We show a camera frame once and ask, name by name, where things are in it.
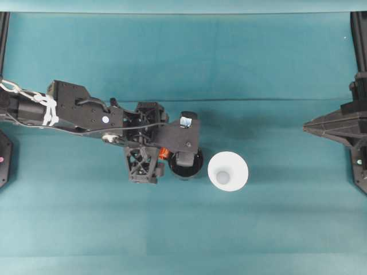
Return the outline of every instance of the black pole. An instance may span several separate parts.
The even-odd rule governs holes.
[[[0,12],[0,79],[4,65],[7,29],[9,27],[10,13]]]

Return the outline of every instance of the white cable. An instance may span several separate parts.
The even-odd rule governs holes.
[[[26,89],[22,89],[19,87],[18,84],[3,79],[0,83],[0,87],[9,93],[19,93],[25,97],[27,97],[29,100],[33,102],[40,103],[43,106],[46,106],[46,112],[44,114],[44,121],[42,122],[42,126],[53,126],[55,123],[58,123],[59,118],[56,113],[56,106],[57,102],[55,99],[53,99],[50,95],[42,95],[41,93],[29,91]]]

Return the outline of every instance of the black bracket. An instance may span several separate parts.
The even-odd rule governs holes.
[[[303,130],[349,147],[354,183],[367,193],[367,11],[352,12],[350,26],[358,65],[349,85],[353,101],[304,124]]]

